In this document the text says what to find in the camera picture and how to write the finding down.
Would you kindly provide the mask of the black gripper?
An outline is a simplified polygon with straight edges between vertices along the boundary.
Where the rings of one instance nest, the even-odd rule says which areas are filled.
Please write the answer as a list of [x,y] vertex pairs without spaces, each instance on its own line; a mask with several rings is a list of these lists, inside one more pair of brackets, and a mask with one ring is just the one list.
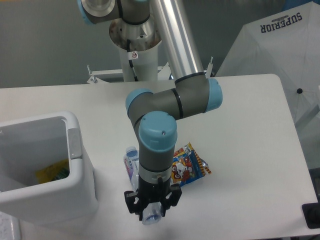
[[137,191],[127,190],[124,199],[128,211],[143,218],[163,218],[166,211],[175,207],[182,195],[181,186],[178,183],[170,185],[171,180],[166,181],[158,177],[155,184],[149,183],[138,177]]

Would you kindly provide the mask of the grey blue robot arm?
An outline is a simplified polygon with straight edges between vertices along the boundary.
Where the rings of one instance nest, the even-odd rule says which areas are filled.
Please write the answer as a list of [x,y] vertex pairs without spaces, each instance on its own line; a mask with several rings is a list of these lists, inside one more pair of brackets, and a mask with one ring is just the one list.
[[163,43],[175,87],[154,93],[133,90],[125,107],[139,144],[138,186],[126,191],[128,210],[139,220],[149,217],[149,205],[165,216],[178,204],[181,187],[171,184],[177,142],[177,120],[217,109],[223,101],[219,83],[205,75],[181,0],[80,0],[78,8],[85,22],[111,21],[109,36],[124,50],[128,80],[138,82],[145,66],[137,61],[143,51]]

